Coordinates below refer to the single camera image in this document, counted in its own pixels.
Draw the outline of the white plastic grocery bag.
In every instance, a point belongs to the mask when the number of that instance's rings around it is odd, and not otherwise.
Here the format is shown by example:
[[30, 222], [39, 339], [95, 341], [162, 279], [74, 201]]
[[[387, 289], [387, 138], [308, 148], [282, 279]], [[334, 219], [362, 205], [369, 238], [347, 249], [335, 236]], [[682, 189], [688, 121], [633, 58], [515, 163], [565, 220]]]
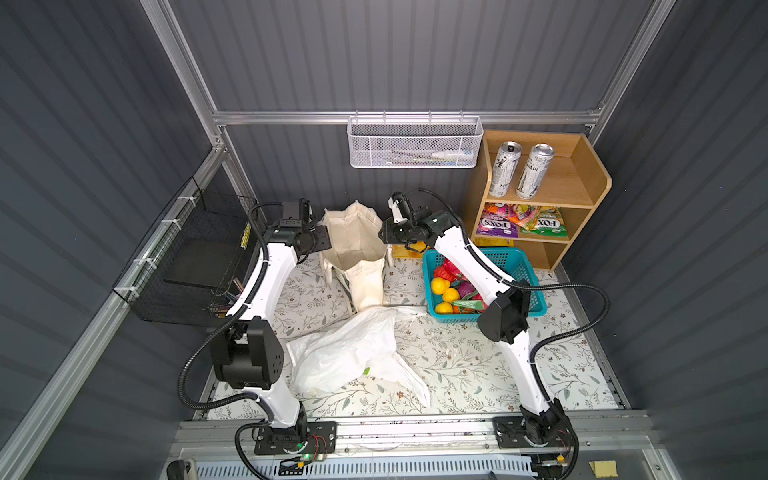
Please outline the white plastic grocery bag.
[[302, 396], [331, 394], [366, 375], [397, 383], [427, 407], [425, 381], [398, 353], [395, 330], [426, 314], [419, 307], [376, 306], [323, 331], [289, 341], [291, 390]]

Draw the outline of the cream canvas tote bag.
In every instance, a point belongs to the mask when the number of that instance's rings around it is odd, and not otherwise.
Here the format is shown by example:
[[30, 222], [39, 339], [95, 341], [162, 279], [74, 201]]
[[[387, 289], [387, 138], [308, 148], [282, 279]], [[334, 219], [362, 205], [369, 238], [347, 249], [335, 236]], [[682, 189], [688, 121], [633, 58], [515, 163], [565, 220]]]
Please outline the cream canvas tote bag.
[[356, 312], [383, 306], [384, 267], [393, 257], [379, 238], [383, 221], [376, 211], [355, 201], [344, 210], [325, 210], [319, 225], [327, 229], [331, 244], [319, 253], [326, 283], [337, 280]]

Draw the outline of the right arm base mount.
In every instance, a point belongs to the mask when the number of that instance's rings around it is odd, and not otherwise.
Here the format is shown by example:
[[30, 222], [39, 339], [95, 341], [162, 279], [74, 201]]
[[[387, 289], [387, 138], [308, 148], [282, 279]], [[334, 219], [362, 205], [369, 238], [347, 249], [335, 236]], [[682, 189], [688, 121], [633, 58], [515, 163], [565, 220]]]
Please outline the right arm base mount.
[[557, 416], [498, 416], [492, 419], [499, 448], [572, 447], [568, 427]]

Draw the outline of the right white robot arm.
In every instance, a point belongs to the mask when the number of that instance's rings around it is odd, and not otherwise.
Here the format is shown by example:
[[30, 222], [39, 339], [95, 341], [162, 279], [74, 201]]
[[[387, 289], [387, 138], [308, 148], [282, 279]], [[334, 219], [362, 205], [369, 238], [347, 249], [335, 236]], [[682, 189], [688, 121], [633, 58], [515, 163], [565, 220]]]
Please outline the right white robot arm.
[[[477, 320], [483, 335], [497, 343], [517, 384], [526, 437], [535, 446], [551, 441], [558, 431], [572, 429], [559, 400], [550, 393], [536, 364], [539, 351], [554, 342], [582, 334], [598, 325], [608, 314], [607, 293], [594, 285], [557, 283], [534, 286], [516, 280], [493, 264], [466, 236], [461, 222], [450, 211], [433, 213], [428, 209], [413, 212], [394, 201], [392, 216], [380, 230], [386, 244], [409, 248], [418, 241], [453, 263], [481, 295], [486, 308]], [[532, 344], [529, 335], [530, 297], [534, 292], [565, 289], [590, 290], [599, 295], [603, 307], [587, 325], [556, 334]]]

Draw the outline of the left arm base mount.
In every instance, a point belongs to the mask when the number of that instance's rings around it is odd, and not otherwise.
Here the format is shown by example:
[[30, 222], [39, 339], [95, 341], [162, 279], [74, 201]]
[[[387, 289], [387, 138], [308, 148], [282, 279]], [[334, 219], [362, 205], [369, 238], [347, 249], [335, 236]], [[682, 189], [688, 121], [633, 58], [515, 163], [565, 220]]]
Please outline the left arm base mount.
[[285, 429], [260, 427], [253, 438], [253, 453], [258, 456], [330, 454], [336, 449], [338, 423], [313, 421], [299, 422], [296, 426]]

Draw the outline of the purple Fox's candy bag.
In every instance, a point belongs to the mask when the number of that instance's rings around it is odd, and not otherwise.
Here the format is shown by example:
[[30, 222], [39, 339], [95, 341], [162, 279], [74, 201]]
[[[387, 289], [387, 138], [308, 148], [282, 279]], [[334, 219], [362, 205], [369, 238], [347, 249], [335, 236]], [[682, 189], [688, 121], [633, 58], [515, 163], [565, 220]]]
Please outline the purple Fox's candy bag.
[[486, 203], [476, 229], [478, 235], [517, 238], [517, 215], [509, 204]]

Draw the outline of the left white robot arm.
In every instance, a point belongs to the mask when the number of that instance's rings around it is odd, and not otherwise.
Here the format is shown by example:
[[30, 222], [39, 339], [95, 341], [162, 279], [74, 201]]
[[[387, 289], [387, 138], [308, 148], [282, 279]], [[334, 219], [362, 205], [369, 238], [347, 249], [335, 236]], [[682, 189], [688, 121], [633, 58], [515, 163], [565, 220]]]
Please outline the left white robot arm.
[[[252, 401], [264, 411], [273, 429], [291, 429], [305, 419], [301, 402], [282, 378], [284, 350], [270, 323], [283, 287], [300, 260], [327, 250], [327, 230], [310, 212], [288, 211], [264, 233], [252, 228], [256, 249], [253, 269], [244, 289], [229, 308], [224, 323], [208, 334], [186, 361], [177, 381], [182, 404], [195, 411]], [[186, 382], [195, 360], [208, 351], [216, 377], [238, 392], [216, 401], [198, 401], [187, 393]]]

